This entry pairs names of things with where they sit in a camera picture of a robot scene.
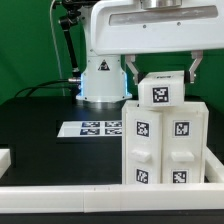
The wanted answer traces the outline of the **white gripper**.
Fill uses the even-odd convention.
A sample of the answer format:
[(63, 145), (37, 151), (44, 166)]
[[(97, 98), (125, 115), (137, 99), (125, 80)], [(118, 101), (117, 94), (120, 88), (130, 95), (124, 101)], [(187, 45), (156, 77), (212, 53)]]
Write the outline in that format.
[(203, 51), (224, 48), (224, 0), (100, 0), (91, 13), (91, 44), (98, 54), (126, 55), (139, 83), (135, 55), (192, 51), (184, 83), (195, 81)]

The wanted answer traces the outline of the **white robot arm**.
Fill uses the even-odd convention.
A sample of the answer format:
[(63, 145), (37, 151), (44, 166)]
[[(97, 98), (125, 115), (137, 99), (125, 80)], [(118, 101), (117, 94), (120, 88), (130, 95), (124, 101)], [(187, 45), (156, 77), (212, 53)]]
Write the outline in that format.
[(191, 77), (202, 52), (224, 48), (224, 0), (99, 0), (81, 7), (87, 66), (80, 100), (131, 97), (120, 57), (188, 51)]

